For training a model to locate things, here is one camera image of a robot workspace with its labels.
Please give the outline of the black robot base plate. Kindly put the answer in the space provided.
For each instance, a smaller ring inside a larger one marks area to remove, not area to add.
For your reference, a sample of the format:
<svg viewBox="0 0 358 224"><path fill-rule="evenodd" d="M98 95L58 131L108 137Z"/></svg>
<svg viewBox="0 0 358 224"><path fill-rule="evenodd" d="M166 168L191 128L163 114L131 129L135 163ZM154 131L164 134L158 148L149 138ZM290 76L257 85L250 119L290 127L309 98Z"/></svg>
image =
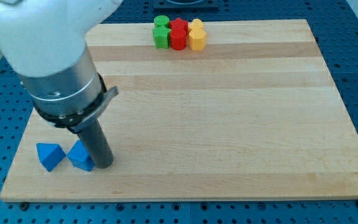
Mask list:
<svg viewBox="0 0 358 224"><path fill-rule="evenodd" d="M154 0L154 9L217 9L219 0Z"/></svg>

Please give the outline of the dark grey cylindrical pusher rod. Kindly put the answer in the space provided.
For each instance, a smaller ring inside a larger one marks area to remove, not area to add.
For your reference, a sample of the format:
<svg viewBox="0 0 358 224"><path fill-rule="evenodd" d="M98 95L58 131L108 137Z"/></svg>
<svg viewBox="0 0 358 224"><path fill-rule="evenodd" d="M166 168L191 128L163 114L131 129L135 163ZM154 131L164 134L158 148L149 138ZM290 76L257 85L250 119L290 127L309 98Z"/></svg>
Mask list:
<svg viewBox="0 0 358 224"><path fill-rule="evenodd" d="M105 169L113 163L114 155L98 120L82 129L78 137L97 168Z"/></svg>

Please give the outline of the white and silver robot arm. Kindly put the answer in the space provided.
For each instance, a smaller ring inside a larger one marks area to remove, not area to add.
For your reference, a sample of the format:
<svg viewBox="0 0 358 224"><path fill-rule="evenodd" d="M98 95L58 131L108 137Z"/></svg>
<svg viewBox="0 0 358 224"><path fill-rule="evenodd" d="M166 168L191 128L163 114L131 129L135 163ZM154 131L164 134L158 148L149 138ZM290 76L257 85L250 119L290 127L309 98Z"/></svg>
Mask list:
<svg viewBox="0 0 358 224"><path fill-rule="evenodd" d="M38 114L76 134L100 169L114 156L98 118L119 90L106 87L85 36L120 5L121 0L0 1L0 51Z"/></svg>

